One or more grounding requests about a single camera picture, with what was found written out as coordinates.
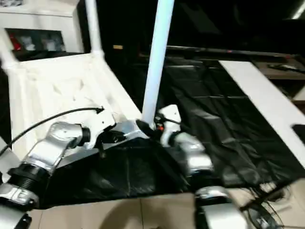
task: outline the black wire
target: black wire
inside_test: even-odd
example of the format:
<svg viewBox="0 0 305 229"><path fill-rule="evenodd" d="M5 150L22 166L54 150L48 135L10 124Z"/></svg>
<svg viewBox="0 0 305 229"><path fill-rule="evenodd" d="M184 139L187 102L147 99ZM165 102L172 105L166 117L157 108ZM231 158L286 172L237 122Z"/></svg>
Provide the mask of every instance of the black wire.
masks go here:
<svg viewBox="0 0 305 229"><path fill-rule="evenodd" d="M4 152L9 148L11 147L16 141L18 141L22 136L24 136L27 132L29 132L30 130L40 126L41 124L44 124L46 123L47 121L50 121L54 118L57 118L59 116L63 116L63 115L66 115L66 114L69 114L69 113L73 113L73 112L77 112L77 111L90 111L90 110L93 110L93 111L96 111L97 113L103 111L103 108L98 108L98 107L84 107L84 108L78 108L78 109L73 109L73 110L69 110L69 111L65 111L65 112L62 112L62 113L59 113L59 114L56 114L56 115L53 115L49 118L46 118L32 126L30 126L29 128L27 128L26 130L22 131L20 134L18 134L16 137L14 137L14 139L8 143L1 151L0 151L0 157L4 154Z"/></svg>
<svg viewBox="0 0 305 229"><path fill-rule="evenodd" d="M283 221L281 219L281 217L278 215L278 213L276 212L276 210L272 207L272 205L269 202L266 202L266 204L271 208L271 210L274 212L273 215L276 215L278 217L278 219L281 221L281 225L283 225Z"/></svg>

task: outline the white tube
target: white tube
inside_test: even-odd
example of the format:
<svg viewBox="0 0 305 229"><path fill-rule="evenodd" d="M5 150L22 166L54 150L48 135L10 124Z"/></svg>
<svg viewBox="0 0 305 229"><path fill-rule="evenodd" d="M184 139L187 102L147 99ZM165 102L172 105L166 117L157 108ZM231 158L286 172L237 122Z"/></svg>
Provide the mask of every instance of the white tube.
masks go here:
<svg viewBox="0 0 305 229"><path fill-rule="evenodd" d="M103 54L96 0L86 0L86 11L91 41L91 52Z"/></svg>
<svg viewBox="0 0 305 229"><path fill-rule="evenodd" d="M158 1L142 110L142 119L149 125L153 124L156 111L174 2L174 0Z"/></svg>
<svg viewBox="0 0 305 229"><path fill-rule="evenodd" d="M0 28L0 59L2 60L2 68L3 69L8 69L11 66L15 65L18 61L14 57L13 53L11 50L9 50L8 46L4 42L3 36L5 31L3 28Z"/></svg>

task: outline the black cloth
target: black cloth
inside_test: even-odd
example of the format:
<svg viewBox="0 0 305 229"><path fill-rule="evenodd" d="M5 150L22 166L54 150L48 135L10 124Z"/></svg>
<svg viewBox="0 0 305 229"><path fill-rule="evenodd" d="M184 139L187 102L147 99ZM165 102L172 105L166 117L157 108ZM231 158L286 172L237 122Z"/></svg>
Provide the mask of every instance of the black cloth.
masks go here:
<svg viewBox="0 0 305 229"><path fill-rule="evenodd" d="M141 109L148 60L110 66ZM226 187L286 183L305 176L295 156L218 61L167 58L157 106L169 104L178 105L182 122L189 127L186 131L202 141ZM41 208L187 192L166 155L158 144L134 139L59 168Z"/></svg>

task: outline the white metal frame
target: white metal frame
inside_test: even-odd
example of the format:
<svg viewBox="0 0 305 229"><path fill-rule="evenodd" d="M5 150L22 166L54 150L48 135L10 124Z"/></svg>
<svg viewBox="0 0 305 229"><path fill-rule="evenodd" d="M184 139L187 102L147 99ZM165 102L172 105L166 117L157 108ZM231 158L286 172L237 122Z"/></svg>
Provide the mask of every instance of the white metal frame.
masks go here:
<svg viewBox="0 0 305 229"><path fill-rule="evenodd" d="M28 88L29 81L32 83L33 78L34 81L42 78L46 80L46 83L49 83L52 82L53 78L62 79L69 77L69 75L82 75L90 83L92 95L98 101L97 104L93 105L103 105L105 109L112 112L115 121L120 123L116 126L116 130L124 132L127 140L138 136L139 131L135 120L141 119L142 114L104 60L95 0L86 0L86 5L92 45L89 54L18 62L0 34L0 58L3 60L2 67L9 76L12 137L15 137L35 122L54 115L54 111L48 109L48 107L56 106L57 101L54 98L49 99L50 95L46 94L48 91L44 91L45 88L40 89L38 87L40 84L35 88L38 91L35 94L36 97L33 97L31 95L32 89ZM40 104L41 107L38 107L40 111L34 109L34 103ZM45 135L49 126L50 122L36 128L13 145L13 151L19 159L23 159L37 142L38 135L40 137ZM107 144L104 148L114 145L116 144ZM97 153L95 149L86 151L81 147L68 150L60 166L95 153Z"/></svg>

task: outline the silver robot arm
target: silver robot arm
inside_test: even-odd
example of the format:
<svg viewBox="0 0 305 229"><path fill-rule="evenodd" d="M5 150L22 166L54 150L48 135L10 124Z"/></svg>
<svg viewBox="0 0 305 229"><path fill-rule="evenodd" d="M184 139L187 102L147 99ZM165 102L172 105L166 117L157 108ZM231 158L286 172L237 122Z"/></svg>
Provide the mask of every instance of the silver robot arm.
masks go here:
<svg viewBox="0 0 305 229"><path fill-rule="evenodd" d="M7 183L0 185L0 229L28 229L27 214L39 206L50 177L67 149L84 146L92 149L96 138L115 125L106 110L87 122L86 126L57 122L45 138L37 142L17 168L9 170Z"/></svg>
<svg viewBox="0 0 305 229"><path fill-rule="evenodd" d="M196 228L250 228L244 215L216 176L204 146L196 137L182 132L180 122L178 107L170 105L159 111L156 129L163 130L160 138L163 147L173 146L182 151L182 159L177 159L173 154L172 157L183 167L190 190L195 194Z"/></svg>

